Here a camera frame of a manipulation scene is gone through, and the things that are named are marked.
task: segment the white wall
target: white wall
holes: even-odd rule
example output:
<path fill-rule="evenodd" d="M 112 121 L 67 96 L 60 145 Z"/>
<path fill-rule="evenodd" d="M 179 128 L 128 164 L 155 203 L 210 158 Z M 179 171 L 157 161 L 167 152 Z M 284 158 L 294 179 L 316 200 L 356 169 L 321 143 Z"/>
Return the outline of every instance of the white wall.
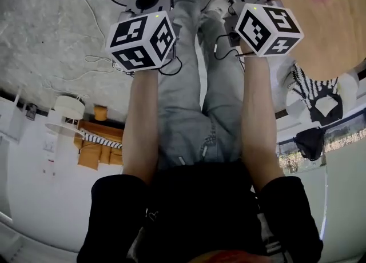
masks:
<path fill-rule="evenodd" d="M 78 251 L 89 222 L 90 189 L 97 179 L 118 174 L 121 167 L 100 165 L 95 171 L 78 166 L 73 139 L 60 136 L 50 169 L 42 150 L 45 121 L 40 115 L 34 122 L 27 119 L 21 143 L 9 147 L 8 195 L 14 227 L 46 244 Z"/>
<path fill-rule="evenodd" d="M 0 254 L 12 263 L 74 263 L 77 253 L 62 251 L 25 237 L 0 223 Z"/>
<path fill-rule="evenodd" d="M 11 216 L 21 233 L 78 251 L 87 231 L 91 187 L 100 177 L 118 174 L 121 167 L 100 165 L 99 171 L 94 171 L 77 166 L 78 150 L 72 138 L 61 137 L 53 177 L 42 151 L 45 120 L 39 115 L 35 122 L 26 120 L 21 143 L 10 144 L 7 181 Z M 365 149 L 366 140 L 362 140 L 327 154 L 328 211 L 322 262 L 352 258 L 366 250 Z M 303 181 L 320 231 L 325 168 L 296 175 Z"/>
<path fill-rule="evenodd" d="M 366 139 L 327 154 L 328 210 L 322 262 L 366 252 Z"/>
<path fill-rule="evenodd" d="M 311 214 L 315 220 L 319 234 L 323 235 L 324 209 L 326 207 L 327 167 L 322 166 L 307 172 L 293 174 L 301 178 L 308 196 Z"/>
<path fill-rule="evenodd" d="M 6 191 L 8 148 L 9 142 L 0 137 L 0 212 L 10 217 L 10 208 Z"/>

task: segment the hand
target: hand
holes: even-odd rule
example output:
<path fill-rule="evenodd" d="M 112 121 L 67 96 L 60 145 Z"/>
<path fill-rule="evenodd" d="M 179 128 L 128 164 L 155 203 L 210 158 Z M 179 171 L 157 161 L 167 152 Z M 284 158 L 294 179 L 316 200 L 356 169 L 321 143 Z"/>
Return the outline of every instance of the hand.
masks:
<path fill-rule="evenodd" d="M 251 53 L 253 51 L 242 38 L 240 39 L 240 48 L 243 54 Z"/>

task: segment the grey pants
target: grey pants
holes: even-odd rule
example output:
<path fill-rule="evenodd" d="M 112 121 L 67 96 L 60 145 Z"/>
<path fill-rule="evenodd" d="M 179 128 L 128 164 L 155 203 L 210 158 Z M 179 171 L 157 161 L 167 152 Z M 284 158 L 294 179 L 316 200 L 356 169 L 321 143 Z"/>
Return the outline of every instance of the grey pants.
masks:
<path fill-rule="evenodd" d="M 198 0 L 174 1 L 174 22 L 182 26 L 177 56 L 183 66 L 177 75 L 160 75 L 159 78 L 158 168 L 235 161 L 241 155 L 242 67 L 234 52 L 221 61 L 213 55 L 216 38 L 226 34 L 217 12 L 201 13 Z M 208 75 L 208 91 L 202 110 L 194 46 L 196 34 Z M 220 38 L 218 57 L 230 49 L 228 39 Z M 164 72 L 174 73 L 179 66 L 180 63 L 174 60 Z"/>

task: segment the white cabinet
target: white cabinet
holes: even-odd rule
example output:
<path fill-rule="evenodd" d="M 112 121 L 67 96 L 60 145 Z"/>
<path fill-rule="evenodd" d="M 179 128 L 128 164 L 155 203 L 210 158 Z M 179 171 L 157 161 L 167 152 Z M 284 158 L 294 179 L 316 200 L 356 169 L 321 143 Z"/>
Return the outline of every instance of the white cabinet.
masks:
<path fill-rule="evenodd" d="M 25 110 L 17 107 L 21 89 L 15 101 L 0 97 L 0 136 L 19 144 L 25 118 Z"/>

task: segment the shoe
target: shoe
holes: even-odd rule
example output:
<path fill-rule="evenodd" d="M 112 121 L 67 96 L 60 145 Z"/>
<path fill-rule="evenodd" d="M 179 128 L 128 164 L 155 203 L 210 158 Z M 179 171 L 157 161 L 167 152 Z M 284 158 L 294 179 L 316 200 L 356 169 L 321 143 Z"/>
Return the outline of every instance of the shoe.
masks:
<path fill-rule="evenodd" d="M 229 13 L 229 7 L 230 5 L 227 0 L 211 0 L 205 9 L 205 12 L 216 11 L 221 18 L 224 18 Z"/>

